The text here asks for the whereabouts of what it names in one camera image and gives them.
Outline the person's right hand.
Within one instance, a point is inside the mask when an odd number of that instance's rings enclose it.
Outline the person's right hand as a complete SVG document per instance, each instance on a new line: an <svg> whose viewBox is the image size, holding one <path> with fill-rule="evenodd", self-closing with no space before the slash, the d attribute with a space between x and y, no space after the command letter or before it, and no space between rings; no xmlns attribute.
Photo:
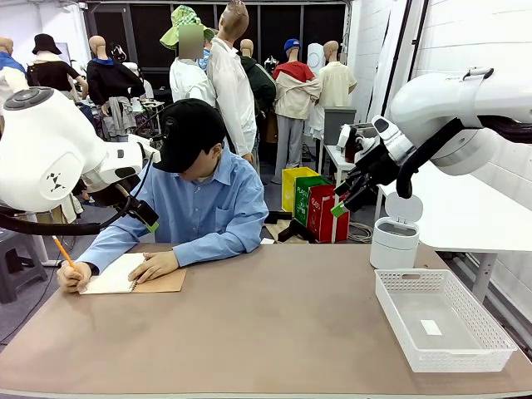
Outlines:
<svg viewBox="0 0 532 399"><path fill-rule="evenodd" d="M76 262L71 266L67 261L63 261L57 270L57 282L64 292L79 293L85 289L91 275L90 264Z"/></svg>

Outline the person's left hand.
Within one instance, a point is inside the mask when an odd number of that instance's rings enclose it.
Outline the person's left hand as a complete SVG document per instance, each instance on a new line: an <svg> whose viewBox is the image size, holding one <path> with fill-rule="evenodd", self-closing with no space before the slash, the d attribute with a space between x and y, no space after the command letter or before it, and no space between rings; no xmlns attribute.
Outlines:
<svg viewBox="0 0 532 399"><path fill-rule="evenodd" d="M172 273L180 267L172 250L156 253L143 253L143 257L144 261L129 273L129 281L145 283L168 273Z"/></svg>

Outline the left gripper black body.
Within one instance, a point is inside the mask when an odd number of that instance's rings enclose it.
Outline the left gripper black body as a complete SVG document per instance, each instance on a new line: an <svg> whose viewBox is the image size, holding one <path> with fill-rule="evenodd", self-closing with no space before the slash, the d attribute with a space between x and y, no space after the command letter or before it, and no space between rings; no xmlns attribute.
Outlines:
<svg viewBox="0 0 532 399"><path fill-rule="evenodd" d="M132 175L107 186L100 191L91 192L91 197L102 206L124 206L130 192L140 183L138 175Z"/></svg>

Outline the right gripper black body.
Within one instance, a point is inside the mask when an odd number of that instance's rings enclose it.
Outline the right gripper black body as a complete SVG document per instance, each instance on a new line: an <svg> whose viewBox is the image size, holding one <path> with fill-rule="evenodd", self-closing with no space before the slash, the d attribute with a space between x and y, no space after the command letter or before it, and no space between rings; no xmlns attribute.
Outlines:
<svg viewBox="0 0 532 399"><path fill-rule="evenodd" d="M355 185L388 185L397 178L400 167L385 147L355 154Z"/></svg>

